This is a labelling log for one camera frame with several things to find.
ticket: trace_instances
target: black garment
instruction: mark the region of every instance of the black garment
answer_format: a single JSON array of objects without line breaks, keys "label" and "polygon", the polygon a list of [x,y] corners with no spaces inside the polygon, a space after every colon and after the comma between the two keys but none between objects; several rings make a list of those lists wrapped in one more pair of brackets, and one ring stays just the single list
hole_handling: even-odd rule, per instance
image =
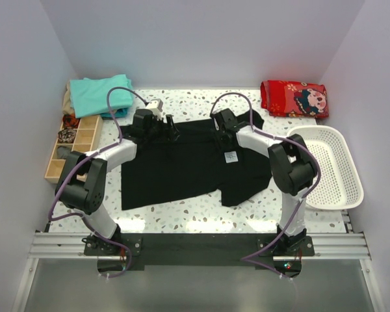
[{"label": "black garment", "polygon": [[[248,121],[248,112],[237,117]],[[260,129],[257,112],[253,122]],[[237,162],[226,162],[218,148],[212,119],[177,123],[175,142],[154,141],[122,164],[122,209],[182,200],[220,189],[224,206],[238,205],[267,188],[271,178],[267,157],[237,148]],[[127,132],[128,126],[122,127]]]}]

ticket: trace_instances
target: red bag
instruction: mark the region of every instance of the red bag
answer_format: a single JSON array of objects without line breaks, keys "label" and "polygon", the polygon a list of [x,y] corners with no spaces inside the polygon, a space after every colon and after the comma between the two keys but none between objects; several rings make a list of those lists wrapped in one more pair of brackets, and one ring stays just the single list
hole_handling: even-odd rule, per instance
[{"label": "red bag", "polygon": [[329,116],[326,89],[323,84],[268,80],[261,83],[261,106],[271,116]]}]

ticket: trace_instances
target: wooden organizer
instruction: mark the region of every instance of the wooden organizer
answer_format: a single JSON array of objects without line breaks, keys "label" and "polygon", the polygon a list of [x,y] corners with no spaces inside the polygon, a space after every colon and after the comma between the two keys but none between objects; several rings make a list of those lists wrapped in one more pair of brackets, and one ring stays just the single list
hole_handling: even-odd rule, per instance
[{"label": "wooden organizer", "polygon": [[[63,123],[60,125],[60,130],[63,129]],[[101,136],[101,128],[103,127],[103,120],[100,115],[83,117],[79,121],[78,129],[73,144],[58,143],[58,138],[53,146],[52,156],[46,169],[45,179],[51,183],[58,183],[60,174],[65,165],[64,159],[57,158],[57,148],[59,146],[69,147],[72,151],[80,151],[85,153],[93,151],[98,148],[99,138]]]}]

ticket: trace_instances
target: white label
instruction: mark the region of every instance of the white label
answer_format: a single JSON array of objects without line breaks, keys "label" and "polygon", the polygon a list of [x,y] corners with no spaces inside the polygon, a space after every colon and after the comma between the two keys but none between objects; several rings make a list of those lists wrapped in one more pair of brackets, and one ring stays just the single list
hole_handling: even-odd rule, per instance
[{"label": "white label", "polygon": [[226,163],[235,163],[239,161],[236,151],[229,151],[227,153],[224,153],[224,156],[226,157]]}]

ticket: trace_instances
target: white laundry basket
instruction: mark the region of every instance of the white laundry basket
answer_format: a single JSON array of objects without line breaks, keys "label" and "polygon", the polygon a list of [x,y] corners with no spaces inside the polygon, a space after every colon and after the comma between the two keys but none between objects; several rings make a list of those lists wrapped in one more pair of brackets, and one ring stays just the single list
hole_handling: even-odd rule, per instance
[{"label": "white laundry basket", "polygon": [[325,210],[357,207],[364,191],[343,135],[324,125],[295,127],[288,136],[295,133],[304,138],[322,171],[320,183],[307,197],[307,204]]}]

